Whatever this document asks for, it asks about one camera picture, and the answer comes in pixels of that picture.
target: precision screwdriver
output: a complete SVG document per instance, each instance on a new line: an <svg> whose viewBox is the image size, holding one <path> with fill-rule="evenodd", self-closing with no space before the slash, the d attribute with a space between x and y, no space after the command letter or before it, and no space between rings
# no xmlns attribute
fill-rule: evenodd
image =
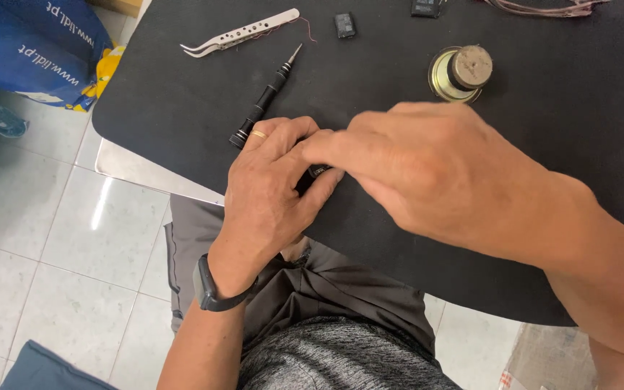
<svg viewBox="0 0 624 390"><path fill-rule="evenodd" d="M261 97L255 103L255 108L250 112L249 116L245 120L245 123L242 124L240 129L235 132L235 134L230 136L230 143L236 146L238 149L242 149L245 146L245 142L247 142L247 138L250 136L252 132L252 128L255 127L255 123L264 116L266 113L266 109L273 101L273 98L276 97L276 94L283 88L283 86L288 81L288 76L290 75L290 70L293 68L293 61L295 60L295 56L297 56L298 51L302 47L302 43L298 46L298 49L292 54L292 57L288 59L288 62L281 66L281 69L276 71L276 78L272 83L266 85L266 89L264 93L261 94Z"/></svg>

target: tweezers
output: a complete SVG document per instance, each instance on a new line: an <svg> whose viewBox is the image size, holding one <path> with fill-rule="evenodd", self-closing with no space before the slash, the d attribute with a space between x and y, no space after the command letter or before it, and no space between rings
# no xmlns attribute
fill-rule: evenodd
<svg viewBox="0 0 624 390"><path fill-rule="evenodd" d="M247 26L240 27L233 31L226 32L225 34L218 35L206 41L199 47L187 47L183 44L180 46L185 50L185 53L192 57L200 58L206 56L215 50L225 50L229 47L233 47L238 43L255 38L257 35L261 35L266 31L275 29L282 24L292 22L300 17L300 12L297 8L291 8L286 12L276 14L272 17L260 20L248 24Z"/></svg>

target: smartwatch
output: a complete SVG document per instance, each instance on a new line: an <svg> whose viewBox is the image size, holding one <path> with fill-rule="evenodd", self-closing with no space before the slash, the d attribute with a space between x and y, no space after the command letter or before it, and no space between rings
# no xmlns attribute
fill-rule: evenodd
<svg viewBox="0 0 624 390"><path fill-rule="evenodd" d="M194 292L199 302L199 307L201 307L202 310L208 310L210 312L224 312L225 310L230 310L238 306L247 298L247 295L252 292L256 283L259 281L259 277L257 276L250 288L246 289L241 294L231 298L218 299L216 283L213 281L213 276L209 269L208 253L204 254L197 262L192 279L194 280Z"/></svg>

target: blue bag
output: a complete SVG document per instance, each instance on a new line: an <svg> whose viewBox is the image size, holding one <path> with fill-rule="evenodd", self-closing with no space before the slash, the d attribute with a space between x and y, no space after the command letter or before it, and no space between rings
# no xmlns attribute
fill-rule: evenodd
<svg viewBox="0 0 624 390"><path fill-rule="evenodd" d="M83 0L0 0L0 89L86 111L98 61L113 48Z"/></svg>

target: gold ring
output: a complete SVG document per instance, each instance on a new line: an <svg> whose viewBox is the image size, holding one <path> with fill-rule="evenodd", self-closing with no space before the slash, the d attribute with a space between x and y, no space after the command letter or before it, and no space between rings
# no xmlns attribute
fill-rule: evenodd
<svg viewBox="0 0 624 390"><path fill-rule="evenodd" d="M261 132L261 131L259 131L259 130L252 130L252 132L250 133L250 135L258 135L259 137L262 137L262 138L264 138L264 139L267 139L267 138L268 138L268 135L266 135L266 134L262 133L262 132Z"/></svg>

